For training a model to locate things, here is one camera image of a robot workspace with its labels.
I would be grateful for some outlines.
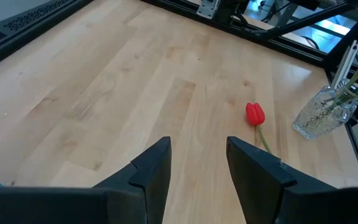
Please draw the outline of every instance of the flower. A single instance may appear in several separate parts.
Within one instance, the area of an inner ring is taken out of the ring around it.
[[[258,103],[247,103],[246,115],[248,123],[252,126],[258,126],[265,121],[265,113]]]
[[[272,151],[270,150],[269,145],[267,144],[267,141],[262,133],[262,128],[260,127],[260,125],[265,122],[265,113],[260,105],[258,103],[247,103],[246,115],[248,123],[258,129],[260,139],[262,140],[262,143],[264,144],[267,152],[272,154]]]

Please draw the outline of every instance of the glass vase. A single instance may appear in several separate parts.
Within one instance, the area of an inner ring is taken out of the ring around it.
[[[299,112],[293,128],[307,139],[329,133],[350,119],[357,100],[358,96],[346,88],[345,81],[336,89],[325,86]]]

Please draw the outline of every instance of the wooden table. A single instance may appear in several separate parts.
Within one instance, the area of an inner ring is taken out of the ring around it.
[[[244,223],[227,136],[262,147],[244,121],[259,102],[286,163],[358,185],[346,130],[291,127],[322,69],[138,0],[97,0],[0,63],[0,182],[90,187],[172,138],[165,223]]]

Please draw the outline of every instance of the metal bracket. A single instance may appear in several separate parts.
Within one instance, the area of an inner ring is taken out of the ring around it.
[[[356,57],[358,51],[358,41],[353,41],[353,44],[347,48],[346,53],[344,54],[341,63],[338,66],[338,70],[335,74],[334,80],[331,83],[331,87],[336,88],[339,82],[347,76],[354,58]]]
[[[197,10],[197,15],[212,19],[218,9],[219,0],[202,0]]]

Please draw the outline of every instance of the vent grille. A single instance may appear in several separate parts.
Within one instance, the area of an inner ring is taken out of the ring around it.
[[[62,6],[64,6],[68,2],[72,2],[73,0],[57,0],[51,1],[44,5],[41,5],[33,10],[29,10],[27,12],[22,13],[17,17],[12,17],[11,19],[5,20],[5,24],[3,28],[9,29],[11,32],[16,32],[31,23],[48,16],[49,14],[59,10]]]

